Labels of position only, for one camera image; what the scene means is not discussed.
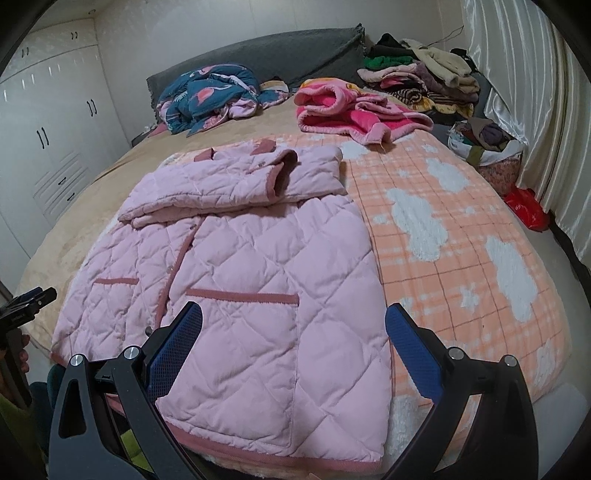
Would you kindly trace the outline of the person's left hand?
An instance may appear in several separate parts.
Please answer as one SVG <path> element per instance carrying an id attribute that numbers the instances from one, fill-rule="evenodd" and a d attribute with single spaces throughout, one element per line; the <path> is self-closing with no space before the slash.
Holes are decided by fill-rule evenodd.
<path id="1" fill-rule="evenodd" d="M 18 351 L 18 366 L 23 374 L 28 373 L 30 370 L 28 364 L 29 355 L 26 351 L 26 347 L 29 345 L 29 343 L 30 336 L 27 334 L 22 334 L 20 336 L 20 350 Z"/>

